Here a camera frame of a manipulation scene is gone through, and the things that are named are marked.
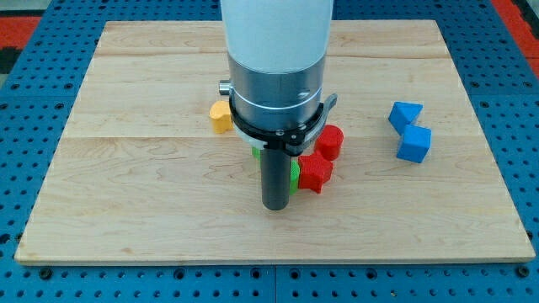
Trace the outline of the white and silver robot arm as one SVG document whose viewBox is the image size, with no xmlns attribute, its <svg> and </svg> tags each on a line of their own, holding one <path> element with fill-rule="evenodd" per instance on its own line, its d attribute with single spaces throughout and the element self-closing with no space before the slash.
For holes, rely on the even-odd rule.
<svg viewBox="0 0 539 303">
<path fill-rule="evenodd" d="M 222 0 L 237 115 L 262 130 L 311 119 L 323 90 L 333 0 Z"/>
</svg>

